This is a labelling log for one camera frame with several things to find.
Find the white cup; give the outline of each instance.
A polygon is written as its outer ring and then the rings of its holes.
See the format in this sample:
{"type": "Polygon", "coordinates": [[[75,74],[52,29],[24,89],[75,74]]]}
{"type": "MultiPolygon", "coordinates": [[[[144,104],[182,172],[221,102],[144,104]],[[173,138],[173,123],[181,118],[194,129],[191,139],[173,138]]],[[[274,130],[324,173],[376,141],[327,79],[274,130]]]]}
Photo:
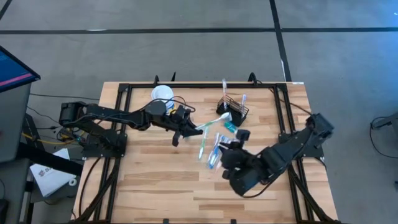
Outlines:
{"type": "MultiPolygon", "coordinates": [[[[167,85],[159,85],[155,87],[152,90],[152,93],[150,94],[152,99],[171,99],[174,97],[173,90],[168,87],[167,85]]],[[[166,103],[166,108],[167,108],[167,113],[169,113],[171,110],[174,110],[174,101],[169,101],[166,103]]]]}

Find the black wire basket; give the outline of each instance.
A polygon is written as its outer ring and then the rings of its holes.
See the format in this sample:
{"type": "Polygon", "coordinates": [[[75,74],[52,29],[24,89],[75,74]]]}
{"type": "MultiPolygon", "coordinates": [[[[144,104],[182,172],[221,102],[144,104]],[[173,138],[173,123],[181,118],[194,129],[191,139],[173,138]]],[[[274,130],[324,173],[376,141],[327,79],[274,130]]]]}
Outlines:
{"type": "Polygon", "coordinates": [[[234,101],[231,97],[229,97],[228,95],[224,97],[222,97],[222,99],[219,100],[219,102],[217,103],[217,110],[216,112],[221,115],[223,113],[227,113],[230,112],[231,116],[232,116],[232,123],[239,127],[243,121],[246,119],[246,116],[249,113],[249,108],[243,106],[243,108],[241,107],[241,105],[234,101]]]}

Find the wooden tabletop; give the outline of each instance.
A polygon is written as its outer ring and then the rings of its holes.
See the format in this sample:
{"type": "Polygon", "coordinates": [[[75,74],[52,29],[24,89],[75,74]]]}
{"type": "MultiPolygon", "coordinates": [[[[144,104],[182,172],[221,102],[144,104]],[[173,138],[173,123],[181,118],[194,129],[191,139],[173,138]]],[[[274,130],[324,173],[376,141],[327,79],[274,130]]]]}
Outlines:
{"type": "MultiPolygon", "coordinates": [[[[104,83],[99,101],[101,106],[114,108],[118,85],[116,82],[104,83]]],[[[290,102],[310,110],[304,85],[287,83],[287,86],[290,102]]],[[[151,88],[133,89],[129,110],[137,110],[148,103],[151,91],[151,88]]],[[[215,111],[223,95],[222,89],[174,88],[173,91],[175,96],[184,97],[187,104],[196,108],[197,111],[191,114],[196,125],[218,117],[215,111]]],[[[228,95],[236,101],[241,101],[243,93],[247,95],[246,106],[250,111],[240,128],[251,132],[244,148],[257,153],[275,144],[280,133],[274,95],[266,88],[228,89],[228,95]]],[[[286,112],[283,111],[286,127],[289,127],[286,112]]],[[[308,115],[294,106],[292,112],[296,128],[301,130],[308,115]]],[[[110,128],[111,123],[102,122],[101,125],[110,128]]],[[[214,171],[206,168],[216,132],[233,137],[221,123],[214,124],[210,128],[203,158],[198,161],[201,136],[180,139],[178,147],[173,147],[173,132],[154,126],[144,132],[127,128],[127,149],[121,160],[112,222],[161,223],[164,218],[169,218],[171,223],[229,223],[231,219],[237,219],[238,223],[295,223],[286,173],[262,195],[245,199],[236,195],[228,181],[221,178],[222,169],[214,171]]],[[[92,158],[85,162],[82,180],[86,179],[95,160],[92,158]]],[[[103,160],[97,163],[88,179],[83,209],[98,192],[103,160]]],[[[325,168],[315,159],[304,159],[303,163],[311,194],[326,214],[337,218],[325,168]]],[[[78,195],[82,185],[83,181],[80,182],[78,195]]],[[[255,194],[262,188],[263,185],[259,184],[247,194],[255,194]]],[[[303,199],[301,195],[299,197],[303,218],[306,218],[303,199]]],[[[79,200],[77,197],[73,209],[75,214],[79,200]]],[[[108,194],[104,197],[101,218],[105,217],[107,201],[108,194]]]]}

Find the monitor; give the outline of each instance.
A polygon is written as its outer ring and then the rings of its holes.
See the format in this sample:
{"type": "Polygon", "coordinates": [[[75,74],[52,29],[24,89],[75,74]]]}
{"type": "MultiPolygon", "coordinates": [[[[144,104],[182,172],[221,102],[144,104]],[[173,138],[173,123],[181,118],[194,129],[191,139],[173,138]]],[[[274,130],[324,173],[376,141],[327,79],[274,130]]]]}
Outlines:
{"type": "Polygon", "coordinates": [[[0,93],[36,80],[40,75],[0,46],[0,93]]]}

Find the gray floor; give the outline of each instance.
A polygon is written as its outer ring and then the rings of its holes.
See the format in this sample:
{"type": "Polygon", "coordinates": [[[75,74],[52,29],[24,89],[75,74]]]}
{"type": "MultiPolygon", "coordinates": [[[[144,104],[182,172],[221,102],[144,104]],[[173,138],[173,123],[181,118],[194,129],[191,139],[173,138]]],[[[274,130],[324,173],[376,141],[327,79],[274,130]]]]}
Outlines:
{"type": "MultiPolygon", "coordinates": [[[[397,27],[398,2],[276,0],[283,27],[397,27]]],[[[273,27],[268,1],[13,0],[2,30],[273,27]]],[[[283,34],[293,81],[305,82],[314,112],[336,127],[324,145],[339,218],[396,223],[398,160],[377,154],[369,122],[398,111],[398,32],[283,34]]],[[[106,81],[283,81],[274,33],[3,35],[0,45],[36,70],[32,92],[97,98],[106,81]]],[[[31,96],[53,118],[68,99],[31,96]]],[[[36,116],[39,127],[54,125],[36,116]]],[[[41,131],[53,135],[50,131],[41,131]]],[[[390,127],[374,132],[378,148],[398,156],[390,127]]],[[[73,199],[40,204],[34,223],[65,222],[73,199]]]]}

